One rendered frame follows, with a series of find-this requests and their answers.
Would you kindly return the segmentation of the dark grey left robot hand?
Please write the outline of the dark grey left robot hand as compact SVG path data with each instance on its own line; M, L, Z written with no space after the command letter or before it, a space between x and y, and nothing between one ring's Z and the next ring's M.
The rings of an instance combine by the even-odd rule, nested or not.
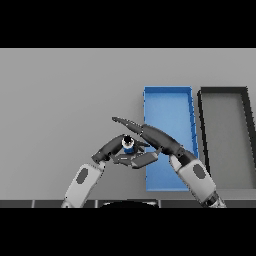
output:
M101 161L113 160L114 164L123 164L129 166L133 158L139 157L144 153L144 147L149 147L149 144L134 139L134 152L126 154L122 147L122 139L126 134L116 136L104 146L102 146L93 156L92 160L99 164Z

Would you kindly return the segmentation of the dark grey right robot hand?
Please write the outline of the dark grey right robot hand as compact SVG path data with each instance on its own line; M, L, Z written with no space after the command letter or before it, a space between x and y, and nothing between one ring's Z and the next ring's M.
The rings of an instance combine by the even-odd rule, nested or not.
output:
M158 160L160 153L169 156L175 156L181 164L186 162L185 149L174 138L162 130L153 126L143 124L139 125L128 119L113 117L114 122L118 122L127 127L130 131L143 138L155 151L147 152L131 160L133 169L140 169Z

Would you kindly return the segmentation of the blue pipe with pale ring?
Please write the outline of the blue pipe with pale ring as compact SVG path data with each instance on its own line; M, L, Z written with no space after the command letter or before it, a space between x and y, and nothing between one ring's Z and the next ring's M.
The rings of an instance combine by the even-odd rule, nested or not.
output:
M126 154L134 152L134 140L130 135L125 135L122 139L122 147Z

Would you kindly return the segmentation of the blue bin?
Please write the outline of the blue bin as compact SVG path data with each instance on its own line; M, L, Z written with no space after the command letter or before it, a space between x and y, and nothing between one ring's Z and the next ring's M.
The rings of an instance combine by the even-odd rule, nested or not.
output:
M154 126L199 157L194 114L194 100L190 86L145 86L144 122ZM146 167L146 190L150 192L187 191L164 154Z

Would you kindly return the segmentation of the dark grey bin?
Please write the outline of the dark grey bin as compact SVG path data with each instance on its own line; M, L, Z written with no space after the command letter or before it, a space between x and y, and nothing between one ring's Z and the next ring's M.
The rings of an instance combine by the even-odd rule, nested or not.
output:
M256 189L256 130L248 88L197 93L205 165L218 189Z

